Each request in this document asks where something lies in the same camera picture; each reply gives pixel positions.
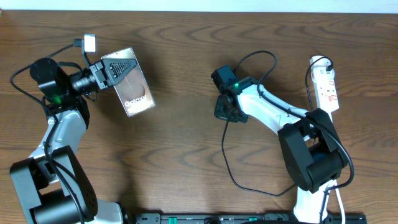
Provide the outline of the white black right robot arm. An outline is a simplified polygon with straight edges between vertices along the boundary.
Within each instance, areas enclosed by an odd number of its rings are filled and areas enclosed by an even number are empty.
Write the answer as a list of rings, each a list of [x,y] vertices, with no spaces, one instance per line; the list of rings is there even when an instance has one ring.
[[[239,79],[229,65],[211,74],[220,95],[214,116],[227,123],[246,123],[252,116],[279,138],[285,166],[297,187],[294,216],[300,222],[323,223],[330,190],[352,163],[328,113],[294,107],[267,91],[252,77]]]

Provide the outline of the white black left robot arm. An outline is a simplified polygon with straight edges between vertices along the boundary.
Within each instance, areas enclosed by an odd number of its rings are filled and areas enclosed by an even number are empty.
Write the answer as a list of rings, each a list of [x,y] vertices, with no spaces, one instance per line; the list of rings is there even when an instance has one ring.
[[[26,67],[44,96],[48,128],[37,149],[13,163],[10,176],[27,223],[136,223],[118,202],[96,197],[76,158],[90,123],[85,93],[96,90],[91,72],[50,57]]]

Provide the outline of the Galaxy S25 Ultra smartphone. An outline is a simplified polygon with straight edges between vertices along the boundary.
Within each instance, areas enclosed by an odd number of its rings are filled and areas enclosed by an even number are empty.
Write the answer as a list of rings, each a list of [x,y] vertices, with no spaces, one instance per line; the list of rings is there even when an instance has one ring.
[[[101,57],[101,61],[106,58],[133,58],[137,60],[131,47],[105,55]],[[129,117],[155,107],[154,98],[138,60],[137,66],[113,87]]]

